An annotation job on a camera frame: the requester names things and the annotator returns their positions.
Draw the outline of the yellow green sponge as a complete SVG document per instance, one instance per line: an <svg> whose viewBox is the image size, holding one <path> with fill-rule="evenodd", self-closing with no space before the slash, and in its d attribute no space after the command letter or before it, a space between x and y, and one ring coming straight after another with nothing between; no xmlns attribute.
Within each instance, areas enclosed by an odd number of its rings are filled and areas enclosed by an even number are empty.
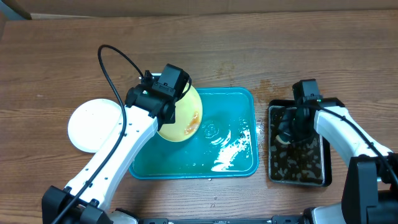
<svg viewBox="0 0 398 224"><path fill-rule="evenodd" d="M275 139L276 139L279 143L281 143L281 144L284 144L284 145L289 145L289 144L290 144L290 141L283 140L283 139L280 137L280 135L277 135L277 136L275 137Z"/></svg>

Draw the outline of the green rimmed plate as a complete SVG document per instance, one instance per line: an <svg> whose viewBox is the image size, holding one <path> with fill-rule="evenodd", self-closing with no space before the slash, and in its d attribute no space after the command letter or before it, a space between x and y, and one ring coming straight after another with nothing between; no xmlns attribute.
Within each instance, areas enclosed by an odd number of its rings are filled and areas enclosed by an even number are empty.
<svg viewBox="0 0 398 224"><path fill-rule="evenodd" d="M165 140L182 142L192 137L200 127L203 105L197 90L191 86L175 106L175 122L164 124L158 134Z"/></svg>

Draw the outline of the white plate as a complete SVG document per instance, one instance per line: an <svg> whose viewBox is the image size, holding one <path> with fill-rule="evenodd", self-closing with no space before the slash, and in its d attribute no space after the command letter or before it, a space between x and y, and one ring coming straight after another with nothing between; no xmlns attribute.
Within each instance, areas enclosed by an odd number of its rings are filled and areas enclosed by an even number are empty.
<svg viewBox="0 0 398 224"><path fill-rule="evenodd" d="M80 105L68 122L68 137L79 150L96 153L118 124L121 107L108 99L94 99Z"/></svg>

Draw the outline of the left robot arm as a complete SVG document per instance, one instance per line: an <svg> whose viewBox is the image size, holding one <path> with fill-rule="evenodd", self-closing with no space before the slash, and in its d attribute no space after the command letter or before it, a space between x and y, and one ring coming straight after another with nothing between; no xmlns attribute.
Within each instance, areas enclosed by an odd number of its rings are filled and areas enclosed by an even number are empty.
<svg viewBox="0 0 398 224"><path fill-rule="evenodd" d="M68 136L93 154L87 165L60 190L51 186L42 198L44 223L109 223L105 210L137 153L160 129L146 103L155 96L130 89L126 104L107 99L80 105L68 122Z"/></svg>

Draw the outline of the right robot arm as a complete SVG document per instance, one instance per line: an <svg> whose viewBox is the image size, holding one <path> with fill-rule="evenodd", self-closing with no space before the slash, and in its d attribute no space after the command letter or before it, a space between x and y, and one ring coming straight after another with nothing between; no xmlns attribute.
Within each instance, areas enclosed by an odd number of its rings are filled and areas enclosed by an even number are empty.
<svg viewBox="0 0 398 224"><path fill-rule="evenodd" d="M341 202L309 208L310 223L397 223L397 154L372 138L337 98L302 98L279 108L278 141L321 136L348 166Z"/></svg>

